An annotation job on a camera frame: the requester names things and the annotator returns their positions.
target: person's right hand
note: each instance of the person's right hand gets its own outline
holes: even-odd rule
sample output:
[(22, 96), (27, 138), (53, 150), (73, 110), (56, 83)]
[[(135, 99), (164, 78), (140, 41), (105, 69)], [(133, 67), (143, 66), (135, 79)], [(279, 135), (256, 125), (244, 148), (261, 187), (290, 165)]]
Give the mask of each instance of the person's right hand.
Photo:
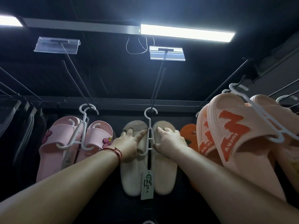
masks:
[(162, 155), (173, 159), (173, 156), (183, 147), (187, 146), (185, 139), (181, 137), (180, 132), (174, 132), (170, 128), (157, 127), (158, 134), (161, 136), (161, 143), (155, 144), (154, 148)]

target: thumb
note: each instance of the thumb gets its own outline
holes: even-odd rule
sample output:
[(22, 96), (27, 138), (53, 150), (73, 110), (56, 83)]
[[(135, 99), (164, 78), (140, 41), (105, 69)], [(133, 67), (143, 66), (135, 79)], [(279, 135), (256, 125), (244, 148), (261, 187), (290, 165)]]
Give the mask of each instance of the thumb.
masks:
[(155, 150), (157, 150), (159, 152), (160, 148), (161, 148), (161, 144), (155, 143), (153, 147)]

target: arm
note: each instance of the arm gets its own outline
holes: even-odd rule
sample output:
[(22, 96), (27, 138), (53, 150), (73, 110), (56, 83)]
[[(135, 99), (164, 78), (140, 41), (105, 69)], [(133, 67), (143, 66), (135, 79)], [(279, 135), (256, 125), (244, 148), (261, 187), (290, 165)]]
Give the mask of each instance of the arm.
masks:
[(179, 165), (221, 223), (298, 223), (296, 208), (187, 147), (179, 131), (157, 130), (156, 150)]
[[(145, 134), (133, 137), (129, 129), (109, 147), (117, 147), (122, 162), (129, 162)], [(0, 203), (0, 223), (72, 223), (118, 163), (115, 153), (103, 150), (24, 189)]]

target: forearm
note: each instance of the forearm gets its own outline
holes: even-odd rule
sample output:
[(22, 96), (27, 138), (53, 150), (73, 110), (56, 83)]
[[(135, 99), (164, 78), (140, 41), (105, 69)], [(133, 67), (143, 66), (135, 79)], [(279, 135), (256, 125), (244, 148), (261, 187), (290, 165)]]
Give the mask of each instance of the forearm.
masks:
[(100, 151), (0, 203), (0, 223), (72, 223), (117, 165)]
[(178, 149), (171, 158), (197, 186), (222, 224), (299, 220), (296, 208), (188, 147)]

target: hand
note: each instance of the hand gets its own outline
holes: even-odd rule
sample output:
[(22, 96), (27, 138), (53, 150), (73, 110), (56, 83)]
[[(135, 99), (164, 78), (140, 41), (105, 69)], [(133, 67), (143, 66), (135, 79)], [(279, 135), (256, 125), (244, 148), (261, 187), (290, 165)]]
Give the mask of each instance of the hand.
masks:
[(161, 136), (161, 143), (155, 144), (154, 148), (162, 155), (173, 159), (173, 156), (179, 149), (186, 147), (187, 143), (185, 139), (181, 137), (180, 132), (175, 130), (174, 132), (170, 128), (157, 127), (157, 132)]
[(127, 132), (122, 131), (121, 136), (116, 138), (109, 148), (117, 147), (119, 151), (121, 151), (123, 157), (121, 158), (121, 162), (128, 163), (131, 162), (137, 156), (137, 145), (141, 141), (141, 139), (146, 135), (147, 130), (142, 130), (133, 137), (133, 129), (130, 128)]

